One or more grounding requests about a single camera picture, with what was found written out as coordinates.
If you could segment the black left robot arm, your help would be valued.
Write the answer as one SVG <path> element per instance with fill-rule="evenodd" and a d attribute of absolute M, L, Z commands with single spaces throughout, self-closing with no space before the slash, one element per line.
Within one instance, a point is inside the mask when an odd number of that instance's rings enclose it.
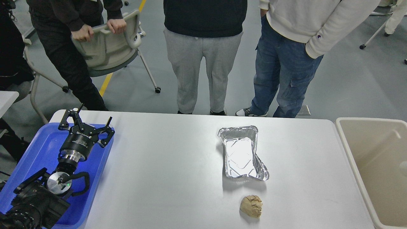
<path fill-rule="evenodd" d="M 115 130 L 66 110 L 42 126 L 1 191 L 2 229 L 77 229 L 87 218 Z"/>

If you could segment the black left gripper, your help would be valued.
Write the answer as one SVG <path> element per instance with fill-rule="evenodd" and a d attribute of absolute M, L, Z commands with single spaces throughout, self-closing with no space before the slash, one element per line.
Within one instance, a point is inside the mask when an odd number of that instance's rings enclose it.
<path fill-rule="evenodd" d="M 66 110 L 58 126 L 59 130 L 69 130 L 67 119 L 68 117 L 73 119 L 74 126 L 70 128 L 65 142 L 59 150 L 60 158 L 73 157 L 76 162 L 86 161 L 96 142 L 101 148 L 105 148 L 115 134 L 115 131 L 110 127 L 113 117 L 110 117 L 106 125 L 100 128 L 88 124 L 84 125 L 79 116 L 82 108 L 83 104 L 77 110 Z M 102 138 L 99 136 L 100 134 L 106 134 L 106 137 Z"/>

